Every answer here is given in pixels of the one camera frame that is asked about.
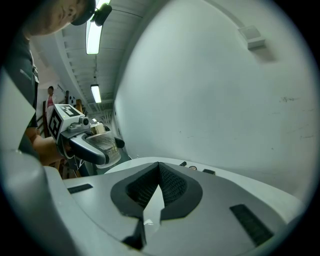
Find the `white wall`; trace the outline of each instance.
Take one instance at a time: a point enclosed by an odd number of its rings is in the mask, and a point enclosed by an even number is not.
[[[113,110],[111,114],[111,125],[109,126],[109,129],[114,134],[114,136],[118,138],[122,138],[122,136],[120,136],[119,134],[117,123],[118,123],[117,116],[115,115],[115,110]]]
[[[128,154],[219,167],[303,199],[320,130],[304,41],[271,3],[208,2],[169,1],[135,44],[115,99]],[[247,50],[221,10],[255,25],[266,48]]]

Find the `ceiling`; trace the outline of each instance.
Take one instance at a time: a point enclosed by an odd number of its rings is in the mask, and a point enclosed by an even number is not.
[[[31,39],[29,45],[30,45],[30,50],[32,52],[34,64],[38,70],[39,80],[41,81],[38,86],[38,89],[48,89],[48,87],[55,82],[59,84],[58,82],[59,77],[57,76],[53,67],[50,66],[48,62],[45,62],[46,59],[43,58],[43,53],[36,49],[33,43],[33,39]]]
[[[113,108],[115,84],[125,50],[143,16],[154,2],[111,0],[113,10],[102,28],[99,54],[86,54],[86,24],[69,25],[62,30],[62,48],[66,53],[64,64],[74,75],[75,82],[92,112],[99,112],[99,107],[104,110]],[[96,84],[96,68],[102,100],[99,107],[91,104],[95,102],[90,85]]]

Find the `white box on wall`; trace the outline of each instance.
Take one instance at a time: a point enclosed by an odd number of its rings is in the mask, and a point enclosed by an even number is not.
[[[248,49],[265,45],[266,39],[260,34],[255,26],[245,26],[238,29],[242,41]]]

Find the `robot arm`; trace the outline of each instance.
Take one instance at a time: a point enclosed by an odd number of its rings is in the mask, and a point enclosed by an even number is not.
[[[57,148],[64,155],[72,169],[79,169],[84,161],[95,165],[105,165],[109,156],[87,138],[91,135],[93,120],[68,104],[55,104],[49,123],[49,131]],[[123,148],[125,143],[115,138],[116,145]],[[67,153],[65,145],[69,144],[72,152]]]

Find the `clear plastic container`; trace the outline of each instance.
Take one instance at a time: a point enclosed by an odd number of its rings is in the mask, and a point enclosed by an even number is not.
[[[104,125],[100,122],[91,124],[90,128],[92,135],[104,134],[106,132]]]
[[[90,136],[86,138],[86,140],[94,144],[109,156],[109,162],[107,164],[96,165],[97,168],[103,169],[113,166],[120,160],[121,155],[117,147],[115,137],[111,131]]]

